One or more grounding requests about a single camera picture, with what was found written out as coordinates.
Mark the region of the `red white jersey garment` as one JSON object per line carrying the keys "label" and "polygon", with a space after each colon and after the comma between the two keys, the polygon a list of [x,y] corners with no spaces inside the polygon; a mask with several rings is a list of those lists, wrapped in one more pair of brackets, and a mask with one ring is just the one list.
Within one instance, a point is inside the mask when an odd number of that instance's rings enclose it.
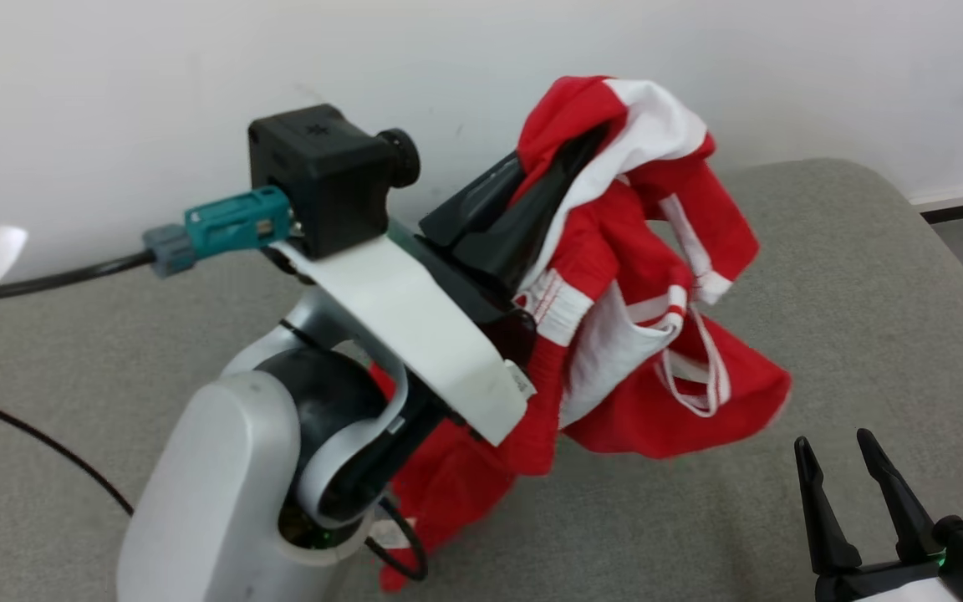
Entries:
{"label": "red white jersey garment", "polygon": [[790,395],[790,374],[700,312],[759,242],[707,163],[706,123],[671,92],[647,80],[555,80],[518,141],[527,184],[599,125],[603,147],[515,297],[538,326],[525,416],[500,446],[444,421],[391,483],[426,552],[481,521],[516,477],[547,475],[558,435],[593,453],[664,460],[759,433]]}

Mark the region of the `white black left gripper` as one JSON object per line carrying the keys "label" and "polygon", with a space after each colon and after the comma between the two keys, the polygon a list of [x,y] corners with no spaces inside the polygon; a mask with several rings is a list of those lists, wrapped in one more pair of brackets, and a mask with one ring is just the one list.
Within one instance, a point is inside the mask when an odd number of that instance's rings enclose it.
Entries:
{"label": "white black left gripper", "polygon": [[[599,125],[564,142],[540,177],[506,207],[525,178],[517,154],[508,154],[427,214],[421,233],[435,245],[455,245],[452,256],[489,289],[514,294],[538,259],[573,180],[607,132]],[[318,260],[287,241],[273,247],[485,441],[498,446],[512,434],[527,397],[500,351],[423,263],[387,236]]]}

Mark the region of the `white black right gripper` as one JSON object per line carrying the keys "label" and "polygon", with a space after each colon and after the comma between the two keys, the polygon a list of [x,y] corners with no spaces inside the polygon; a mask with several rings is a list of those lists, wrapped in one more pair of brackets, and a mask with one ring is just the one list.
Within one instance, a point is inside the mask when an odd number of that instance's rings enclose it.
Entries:
{"label": "white black right gripper", "polygon": [[861,565],[824,491],[824,472],[805,436],[794,442],[802,513],[815,580],[815,602],[952,602],[939,578],[944,546],[934,522],[890,460],[878,438],[859,428],[857,441],[869,475],[879,484],[893,522],[899,560]]}

